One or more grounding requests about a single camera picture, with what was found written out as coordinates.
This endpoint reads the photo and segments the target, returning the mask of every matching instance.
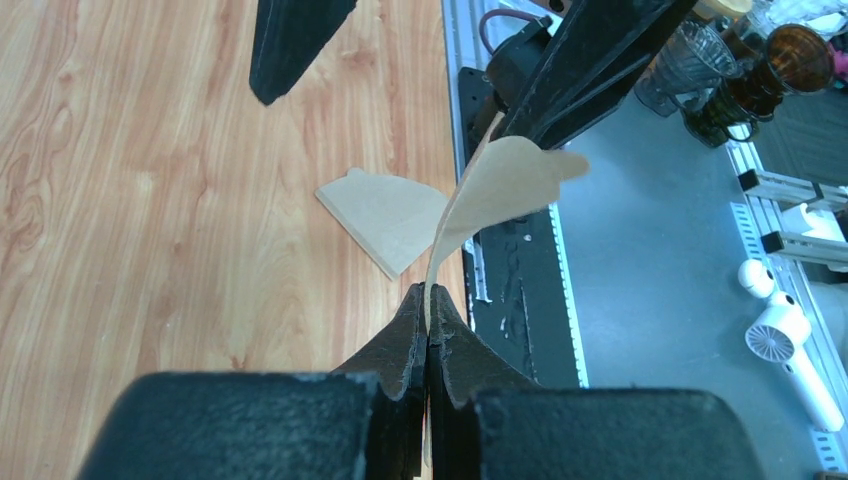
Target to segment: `white ball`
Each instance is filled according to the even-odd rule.
[[[774,276],[759,260],[745,260],[739,266],[739,284],[756,298],[766,298],[774,291]]]

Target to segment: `dark gray mat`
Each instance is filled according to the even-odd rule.
[[[848,94],[787,97],[754,144],[766,170],[848,185]]]

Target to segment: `wood grain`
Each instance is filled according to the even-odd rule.
[[[332,369],[424,279],[313,192],[453,190],[439,2],[359,0],[265,108],[254,1],[0,0],[0,478],[72,476],[147,372]]]

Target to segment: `wooden lid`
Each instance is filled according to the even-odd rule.
[[[739,18],[753,6],[752,0],[700,0],[695,4],[695,13],[702,17],[711,18],[716,14],[731,18]]]

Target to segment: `black cable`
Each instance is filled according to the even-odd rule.
[[[478,31],[480,33],[480,41],[483,42],[483,46],[486,47],[486,51],[489,52],[489,55],[495,53],[495,49],[492,47],[492,43],[489,42],[489,34],[486,33],[486,22],[493,17],[511,17],[519,20],[526,20],[528,22],[533,22],[539,19],[538,16],[533,15],[532,13],[522,12],[521,10],[513,10],[511,8],[495,8],[483,14],[480,18]]]

